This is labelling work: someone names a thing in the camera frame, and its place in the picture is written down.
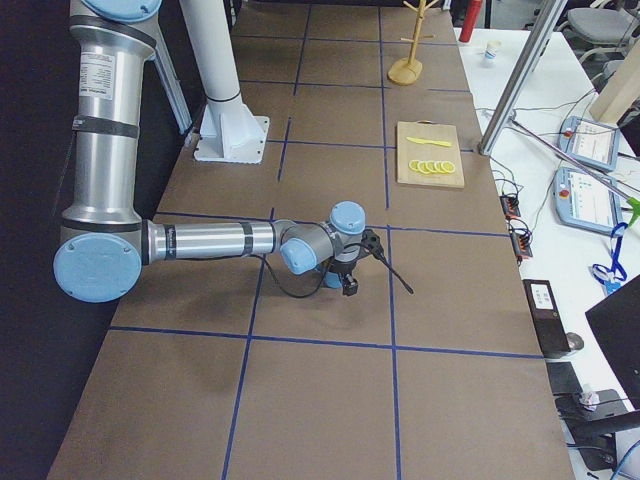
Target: wooden base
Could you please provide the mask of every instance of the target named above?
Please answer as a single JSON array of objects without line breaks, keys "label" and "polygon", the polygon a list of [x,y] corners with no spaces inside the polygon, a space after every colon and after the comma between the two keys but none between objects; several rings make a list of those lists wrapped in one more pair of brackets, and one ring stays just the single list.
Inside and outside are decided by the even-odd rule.
[{"label": "wooden base", "polygon": [[387,78],[396,85],[413,85],[420,73],[422,73],[422,63],[419,60],[409,63],[408,58],[401,58],[391,66],[387,72]]}]

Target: white desk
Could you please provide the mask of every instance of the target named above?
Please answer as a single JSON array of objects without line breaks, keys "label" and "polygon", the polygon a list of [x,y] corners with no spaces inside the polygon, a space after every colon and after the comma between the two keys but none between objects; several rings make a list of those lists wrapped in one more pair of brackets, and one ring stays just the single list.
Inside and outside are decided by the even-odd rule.
[{"label": "white desk", "polygon": [[[460,43],[460,53],[476,108],[496,107],[528,34],[525,31],[476,29],[468,44]],[[502,42],[493,61],[484,59],[484,50],[489,40]],[[564,37],[560,33],[554,33],[538,66],[527,79],[516,108],[555,107],[575,102],[592,88]],[[576,105],[572,114],[591,118],[588,106],[595,95],[585,97]],[[557,132],[571,107],[572,105],[555,110],[521,110],[517,112],[517,118],[537,133]],[[483,130],[489,122],[490,114],[491,112],[483,110],[477,111]],[[546,138],[555,142],[557,137]],[[621,151],[632,153],[626,141],[621,142]],[[537,141],[509,129],[501,133],[491,156],[508,166],[513,171],[516,182],[524,186],[520,193],[520,210],[522,218],[533,227],[534,218],[542,205],[559,160]],[[498,165],[494,164],[494,167],[503,170]],[[640,163],[620,158],[612,176],[638,188]],[[626,395],[604,358],[584,315],[585,311],[604,298],[604,291],[591,276],[589,267],[594,263],[610,264],[609,239],[604,235],[560,224],[550,194],[540,211],[533,234],[532,251],[534,257],[522,263],[520,275],[523,279],[549,280],[565,331],[576,332],[584,339],[585,348],[568,357],[583,388],[585,385],[592,390],[613,388],[624,398]],[[640,234],[638,225],[635,225],[625,234],[620,255],[629,279],[640,274],[639,251]],[[632,434],[640,438],[640,431]],[[587,470],[579,453],[572,451],[570,455],[576,478],[586,478]],[[605,471],[600,478],[609,478],[610,475],[610,471]]]}]

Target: warning label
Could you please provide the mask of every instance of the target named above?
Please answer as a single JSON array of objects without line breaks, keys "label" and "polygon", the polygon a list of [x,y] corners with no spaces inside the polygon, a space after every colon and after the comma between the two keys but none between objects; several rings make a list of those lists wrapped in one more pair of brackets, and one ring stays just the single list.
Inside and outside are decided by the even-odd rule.
[{"label": "warning label", "polygon": [[84,52],[80,56],[80,96],[113,100],[116,57]]}]

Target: wooden stand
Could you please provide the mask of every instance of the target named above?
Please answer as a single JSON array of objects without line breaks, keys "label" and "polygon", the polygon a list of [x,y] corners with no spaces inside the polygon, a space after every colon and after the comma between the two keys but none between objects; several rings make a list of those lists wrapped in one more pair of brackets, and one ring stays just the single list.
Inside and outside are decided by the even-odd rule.
[{"label": "wooden stand", "polygon": [[387,77],[396,85],[413,85],[418,80],[420,73],[422,73],[422,63],[416,60],[416,50],[418,49],[418,42],[420,40],[420,29],[422,28],[422,20],[424,20],[424,12],[434,5],[438,0],[432,0],[428,5],[427,0],[420,0],[418,8],[414,7],[408,2],[403,2],[406,7],[416,12],[416,26],[413,29],[413,38],[401,38],[406,42],[411,42],[411,52],[408,57],[401,58],[395,62],[389,71]]}]

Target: green object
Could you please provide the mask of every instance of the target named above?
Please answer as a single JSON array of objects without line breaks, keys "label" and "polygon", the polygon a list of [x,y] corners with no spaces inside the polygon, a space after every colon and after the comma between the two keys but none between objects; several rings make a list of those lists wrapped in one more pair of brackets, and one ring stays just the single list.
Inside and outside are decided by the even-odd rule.
[{"label": "green object", "polygon": [[629,226],[631,226],[638,219],[638,217],[640,217],[640,200],[638,200],[637,198],[629,197],[627,198],[627,203],[631,205],[631,209],[633,210],[633,215],[631,216],[631,221],[629,222]]}]

